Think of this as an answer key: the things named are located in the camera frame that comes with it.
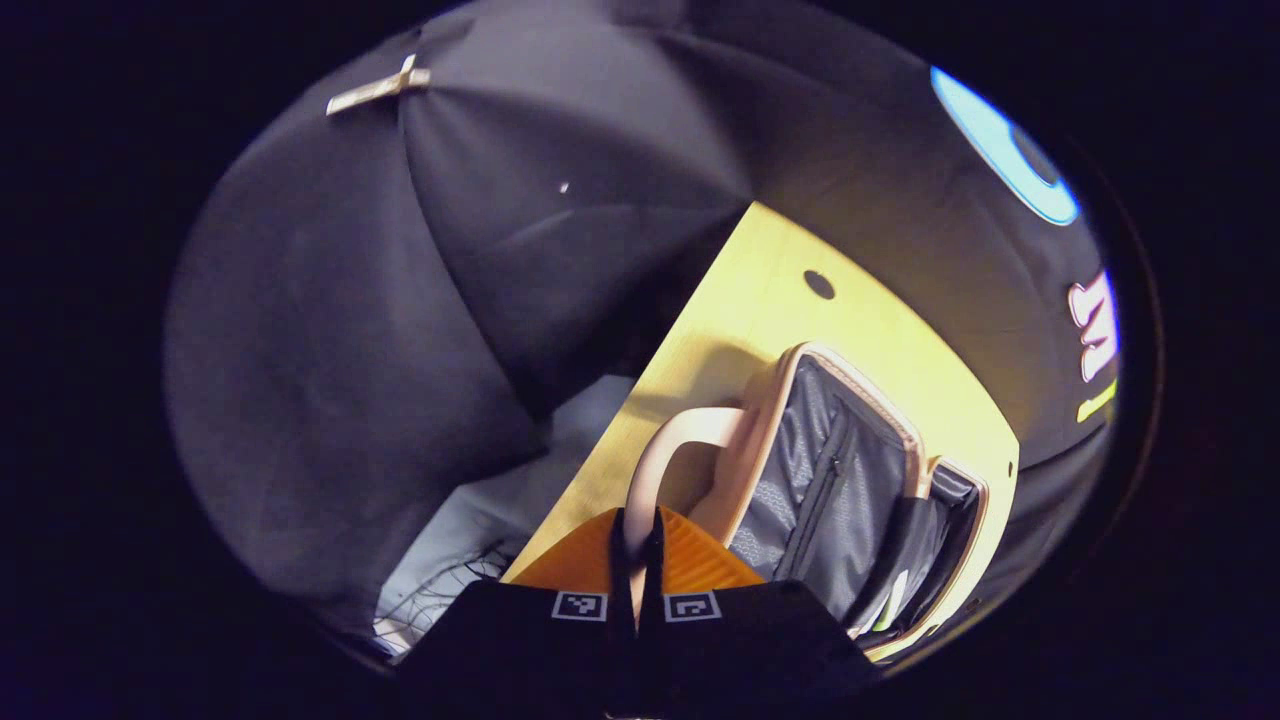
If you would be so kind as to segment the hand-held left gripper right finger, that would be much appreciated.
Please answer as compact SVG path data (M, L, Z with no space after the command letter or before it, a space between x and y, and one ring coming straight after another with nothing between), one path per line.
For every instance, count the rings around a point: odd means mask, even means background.
M637 701L662 719L817 719L884 674L814 593L660 509L640 550Z

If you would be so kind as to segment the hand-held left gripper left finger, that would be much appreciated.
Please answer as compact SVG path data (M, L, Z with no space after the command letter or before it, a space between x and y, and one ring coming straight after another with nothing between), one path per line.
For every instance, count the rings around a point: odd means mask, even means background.
M570 532L515 582L475 582L399 664L401 719L605 719L634 647L622 512Z

